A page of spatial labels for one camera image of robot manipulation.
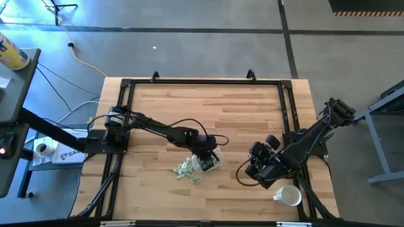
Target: clear plastic container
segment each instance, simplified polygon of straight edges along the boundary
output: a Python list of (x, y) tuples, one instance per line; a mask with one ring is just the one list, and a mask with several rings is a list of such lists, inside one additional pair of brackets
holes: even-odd
[[(216, 149), (213, 150), (213, 152), (216, 154), (216, 156), (218, 157), (219, 161), (217, 161), (216, 158), (212, 156), (211, 158), (212, 158), (213, 163), (214, 163), (215, 165), (213, 165), (213, 167), (210, 168), (210, 169), (207, 170), (207, 171), (214, 170), (214, 169), (218, 168), (219, 166), (221, 166), (221, 165), (223, 164), (223, 153), (222, 153), (222, 150), (221, 150), (220, 148), (216, 148)], [(198, 158), (196, 155), (193, 155), (193, 156), (192, 156), (192, 166), (193, 166), (194, 170), (196, 170), (197, 172), (204, 172), (204, 171), (202, 170), (202, 168), (201, 168), (201, 164), (200, 164), (200, 163), (201, 163), (201, 161), (199, 160), (199, 158)]]

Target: white mug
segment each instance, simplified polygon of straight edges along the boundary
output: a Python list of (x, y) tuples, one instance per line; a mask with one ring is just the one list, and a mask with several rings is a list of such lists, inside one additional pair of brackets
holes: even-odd
[(302, 193), (293, 185), (284, 186), (276, 192), (273, 200), (288, 206), (297, 206), (302, 201)]
[(41, 143), (35, 148), (35, 152), (39, 155), (40, 158), (52, 154), (54, 150), (55, 149), (52, 146), (49, 146), (45, 143)]

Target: black desk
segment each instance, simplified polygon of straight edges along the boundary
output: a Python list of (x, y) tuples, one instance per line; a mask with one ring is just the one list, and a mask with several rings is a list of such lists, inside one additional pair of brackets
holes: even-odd
[[(85, 150), (85, 143), (77, 141), (77, 139), (64, 130), (54, 126), (48, 121), (35, 115), (31, 111), (23, 108), (25, 97), (27, 96), (28, 89), (31, 85), (35, 69), (37, 68), (38, 59), (40, 55), (40, 49), (22, 49), (30, 58), (29, 64), (19, 70), (12, 71), (6, 66), (0, 64), (0, 75), (7, 75), (11, 77), (11, 81), (6, 89), (2, 91), (2, 97), (0, 99), (0, 127), (9, 129), (10, 125), (19, 123), (26, 124), (29, 128), (35, 129), (42, 134), (53, 138), (54, 140), (63, 143), (77, 151)], [(18, 132), (18, 137), (25, 137), (27, 134)], [(18, 148), (18, 155), (15, 155), (12, 159), (2, 160), (0, 165), (7, 168), (7, 171), (1, 168), (0, 174), (0, 198), (7, 195), (10, 183), (13, 179), (18, 160), (20, 158), (32, 159), (32, 152), (22, 150), (22, 147)], [(28, 182), (32, 171), (27, 167), (23, 176), (23, 182)], [(18, 197), (25, 197), (28, 184), (22, 184)]]

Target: concrete floor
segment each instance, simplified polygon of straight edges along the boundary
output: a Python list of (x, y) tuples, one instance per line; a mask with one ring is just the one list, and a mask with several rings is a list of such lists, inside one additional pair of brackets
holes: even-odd
[[(284, 2), (290, 29), (404, 29), (403, 18), (334, 17), (327, 0)], [(122, 0), (119, 4), (89, 0), (78, 4), (79, 8), (61, 11), (66, 24), (282, 29), (276, 0)], [(40, 25), (54, 22), (51, 13), (35, 0), (10, 0), (0, 19)], [(101, 92), (104, 77), (73, 59), (63, 32), (34, 28), (1, 32), (19, 47), (41, 48), (42, 64), (94, 93)], [(242, 78), (253, 68), (259, 78), (291, 78), (282, 34), (72, 32), (71, 36), (78, 56), (110, 76), (151, 76), (158, 71), (161, 76)], [(331, 96), (360, 110), (401, 81), (402, 40), (401, 36), (292, 35), (297, 73), (309, 80), (317, 112)], [(94, 97), (43, 72), (71, 107)], [(52, 120), (68, 112), (40, 74), (35, 75), (24, 106)], [(63, 123), (84, 123), (95, 115), (96, 108), (89, 104)], [(366, 124), (337, 129), (327, 145), (341, 217), (402, 225), (404, 180), (375, 186), (367, 183), (367, 177), (382, 173), (382, 168)], [(29, 189), (37, 196), (21, 200), (16, 191), (24, 166), (21, 161), (9, 195), (0, 200), (0, 223), (65, 218), (76, 196), (80, 170), (34, 172)]]

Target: yellow cable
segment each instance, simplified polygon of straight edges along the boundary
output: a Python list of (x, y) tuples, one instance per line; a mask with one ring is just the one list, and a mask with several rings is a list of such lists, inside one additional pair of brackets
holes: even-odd
[[(56, 19), (59, 21), (60, 25), (62, 25), (64, 31), (66, 32), (66, 35), (68, 36), (69, 43), (72, 43), (72, 41), (71, 41), (71, 39), (70, 39), (70, 35), (69, 35), (69, 33), (68, 33), (68, 30), (67, 30), (66, 27), (63, 25), (63, 22), (56, 16), (56, 14), (53, 12), (53, 10), (52, 10), (49, 6), (45, 3), (44, 0), (41, 0), (41, 1), (42, 1), (42, 2), (45, 4), (45, 6), (51, 11), (51, 13), (56, 17)], [(91, 68), (97, 70), (99, 73), (103, 74), (105, 77), (108, 77), (108, 75), (106, 75), (106, 74), (105, 74), (103, 71), (101, 71), (99, 68), (97, 68), (97, 67), (95, 67), (95, 66), (93, 66), (93, 65), (91, 65), (91, 64), (89, 64), (89, 63), (87, 63), (87, 62), (85, 62), (85, 61), (80, 60), (80, 59), (76, 56), (76, 53), (74, 52), (73, 47), (70, 47), (70, 50), (71, 50), (71, 53), (73, 54), (73, 57), (74, 57), (78, 62), (80, 62), (80, 63), (82, 63), (82, 64), (84, 64), (84, 65), (86, 65), (86, 66), (88, 66), (88, 67), (91, 67)]]

